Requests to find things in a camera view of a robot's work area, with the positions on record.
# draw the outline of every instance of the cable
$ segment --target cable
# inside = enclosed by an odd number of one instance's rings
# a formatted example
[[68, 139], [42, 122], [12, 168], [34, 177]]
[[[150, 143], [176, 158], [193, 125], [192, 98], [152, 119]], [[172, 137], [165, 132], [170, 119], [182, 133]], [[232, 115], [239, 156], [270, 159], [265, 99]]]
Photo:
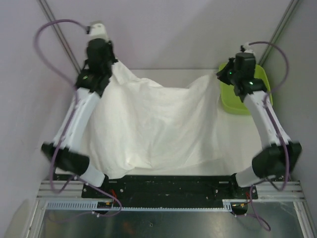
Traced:
[[[290, 166], [289, 166], [289, 154], [288, 154], [288, 151], [287, 151], [287, 147], [286, 147], [286, 143], [285, 141], [283, 140], [283, 137], [281, 135], [281, 132], [277, 126], [277, 123], [276, 121], [274, 120], [274, 117], [271, 113], [271, 111], [269, 110], [268, 106], [267, 106], [267, 99], [269, 97], [270, 94], [272, 94], [273, 92], [276, 92], [285, 82], [286, 82], [286, 79], [287, 79], [287, 76], [288, 76], [288, 73], [289, 73], [289, 62], [288, 62], [288, 58], [286, 56], [286, 54], [284, 53], [284, 51], [278, 47], [277, 45], [271, 43], [271, 42], [267, 42], [267, 41], [256, 41], [256, 42], [252, 42], [250, 43], [249, 45], [256, 45], [256, 44], [267, 44], [269, 46], [272, 46], [273, 48], [277, 49], [281, 55], [283, 56], [283, 59], [285, 60], [285, 65], [286, 65], [286, 72], [285, 72], [285, 75], [282, 79], [282, 81], [275, 87], [273, 88], [271, 91], [267, 92], [266, 95], [264, 96], [264, 99], [263, 99], [263, 103], [264, 103], [264, 108], [265, 108], [265, 111], [275, 129], [275, 132], [277, 134], [277, 137], [279, 138], [279, 141], [281, 143], [281, 145], [283, 146], [283, 149], [284, 149], [284, 153], [285, 153], [285, 180], [284, 180], [284, 183], [282, 185], [281, 188], [278, 188], [270, 179], [268, 180], [272, 186], [278, 190], [278, 191], [283, 191], [287, 185], [287, 182], [288, 182], [288, 179], [289, 179], [289, 170], [290, 170]], [[254, 214], [245, 214], [246, 216], [249, 216], [249, 217], [254, 217], [258, 220], [259, 224], [261, 225], [261, 227], [263, 229], [265, 229], [266, 231], [270, 232], [271, 231], [271, 227], [270, 225], [268, 224], [268, 222], [266, 220], [264, 220], [257, 212], [256, 210], [254, 209], [254, 204], [253, 204], [253, 200], [252, 200], [252, 190], [253, 190], [253, 187], [254, 185], [258, 185], [262, 182], [266, 181], [266, 179], [264, 180], [261, 180], [260, 182], [258, 183], [255, 183], [253, 184], [251, 187], [250, 187], [250, 204], [251, 204], [251, 207], [253, 209], [253, 212]]]
[[[49, 173], [51, 189], [52, 189], [52, 191], [53, 191], [54, 193], [61, 193], [61, 192], [64, 191], [64, 189], [66, 188], [66, 186], [69, 184], [69, 182], [70, 182], [71, 180], [73, 180], [73, 179], [75, 179], [75, 178], [78, 178], [79, 181], [85, 183], [86, 185], [90, 186], [91, 188], [95, 189], [96, 191], [98, 191], [98, 192], [100, 192], [100, 193], [102, 193], [102, 194], [104, 194], [104, 195], [106, 195], [106, 196], [112, 198], [114, 201], [116, 201], [116, 202], [118, 203], [118, 205], [119, 205], [119, 210], [118, 210], [117, 212], [115, 212], [115, 213], [113, 213], [113, 214], [110, 214], [110, 215], [108, 215], [108, 214], [104, 214], [104, 215], [98, 214], [98, 215], [97, 215], [97, 217], [99, 217], [99, 216], [102, 216], [102, 217], [112, 217], [112, 216], [117, 215], [119, 212], [121, 212], [121, 210], [122, 210], [122, 204], [121, 204], [121, 202], [120, 202], [116, 197], [114, 197], [114, 196], [112, 196], [112, 195], [110, 195], [110, 194], [108, 194], [108, 193], [102, 191], [101, 189], [99, 189], [99, 188], [97, 188], [97, 187], [95, 187], [95, 186], [89, 184], [87, 181], [81, 179], [79, 176], [76, 176], [76, 175], [71, 176], [71, 177], [66, 181], [66, 183], [63, 185], [63, 187], [62, 187], [60, 190], [57, 190], [57, 189], [55, 188], [55, 186], [54, 186], [53, 174], [54, 174], [54, 164], [55, 164], [55, 160], [56, 160], [56, 157], [57, 157], [57, 153], [58, 153], [58, 151], [59, 151], [59, 149], [60, 149], [60, 145], [61, 145], [61, 143], [62, 143], [62, 141], [63, 141], [63, 139], [64, 139], [64, 136], [65, 136], [65, 134], [66, 134], [66, 132], [67, 132], [67, 129], [68, 129], [68, 127], [69, 127], [69, 125], [70, 125], [70, 123], [71, 123], [71, 121], [72, 121], [72, 119], [73, 119], [73, 117], [74, 117], [74, 115], [75, 115], [76, 108], [77, 108], [77, 104], [78, 104], [78, 93], [77, 93], [77, 88], [74, 86], [73, 80], [72, 80], [71, 78], [69, 78], [67, 75], [65, 75], [64, 73], [62, 73], [62, 72], [61, 72], [58, 68], [56, 68], [54, 65], [52, 65], [52, 64], [47, 60], [47, 58], [44, 56], [44, 54], [43, 54], [43, 52], [42, 52], [42, 50], [41, 50], [41, 48], [40, 48], [39, 39], [40, 39], [40, 35], [42, 34], [42, 32], [43, 32], [46, 28], [48, 28], [49, 26], [52, 26], [52, 25], [54, 25], [54, 24], [58, 24], [58, 23], [62, 23], [62, 22], [71, 22], [71, 23], [74, 23], [74, 24], [76, 24], [76, 25], [82, 27], [82, 28], [85, 30], [86, 33], [88, 33], [88, 32], [89, 32], [89, 29], [90, 29], [90, 27], [84, 26], [83, 24], [79, 23], [78, 21], [74, 21], [74, 20], [71, 20], [71, 19], [61, 19], [61, 20], [56, 20], [56, 21], [52, 21], [52, 22], [49, 22], [49, 23], [44, 24], [43, 26], [41, 26], [41, 27], [37, 30], [37, 32], [36, 32], [36, 34], [35, 34], [35, 36], [34, 36], [33, 46], [34, 46], [35, 52], [37, 53], [37, 55], [39, 56], [39, 58], [42, 60], [42, 62], [43, 62], [50, 70], [52, 70], [53, 72], [55, 72], [58, 76], [60, 76], [63, 80], [65, 80], [65, 81], [71, 86], [71, 88], [72, 88], [72, 90], [73, 90], [73, 92], [74, 92], [74, 98], [75, 98], [74, 107], [73, 107], [73, 109], [72, 109], [72, 111], [71, 111], [71, 114], [70, 114], [70, 116], [69, 116], [69, 118], [68, 118], [68, 120], [67, 120], [67, 122], [66, 122], [66, 125], [65, 125], [65, 127], [64, 127], [64, 129], [63, 129], [63, 132], [62, 132], [60, 138], [59, 138], [59, 141], [58, 141], [58, 143], [57, 143], [56, 149], [55, 149], [54, 154], [53, 154], [53, 157], [52, 157], [52, 161], [51, 161], [51, 165], [50, 165], [50, 173]], [[79, 215], [76, 215], [75, 217], [72, 217], [72, 218], [70, 218], [70, 219], [66, 219], [66, 220], [63, 220], [63, 221], [54, 221], [54, 222], [56, 222], [56, 223], [67, 222], [67, 221], [70, 221], [70, 220], [72, 220], [72, 219], [74, 219], [74, 218], [77, 218], [77, 217], [79, 217], [79, 216], [81, 216], [81, 215], [88, 214], [88, 213], [91, 213], [91, 212], [84, 212], [84, 213], [81, 213], [81, 214], [79, 214]]]

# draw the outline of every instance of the green plastic container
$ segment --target green plastic container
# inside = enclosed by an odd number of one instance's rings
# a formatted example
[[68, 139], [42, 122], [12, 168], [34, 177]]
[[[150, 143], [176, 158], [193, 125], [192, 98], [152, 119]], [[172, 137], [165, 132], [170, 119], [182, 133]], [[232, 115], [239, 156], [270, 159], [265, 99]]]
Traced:
[[[222, 65], [220, 65], [219, 70], [222, 70], [226, 64], [227, 63], [223, 63]], [[254, 78], [262, 79], [264, 84], [266, 85], [267, 90], [271, 90], [266, 73], [264, 69], [259, 65], [256, 65]], [[250, 115], [249, 110], [240, 101], [240, 98], [234, 94], [232, 85], [226, 85], [225, 83], [220, 82], [220, 97], [223, 109], [226, 112], [237, 115]], [[271, 101], [271, 104], [273, 105], [272, 95], [269, 96], [269, 99]]]

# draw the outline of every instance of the white cloth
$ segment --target white cloth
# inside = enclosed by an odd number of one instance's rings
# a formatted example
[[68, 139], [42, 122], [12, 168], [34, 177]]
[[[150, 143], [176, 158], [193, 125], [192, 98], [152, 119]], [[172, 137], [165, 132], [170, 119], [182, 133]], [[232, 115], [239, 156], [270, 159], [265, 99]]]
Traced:
[[170, 170], [218, 158], [213, 143], [219, 86], [211, 73], [186, 88], [137, 78], [124, 64], [87, 126], [88, 154], [111, 179], [134, 168]]

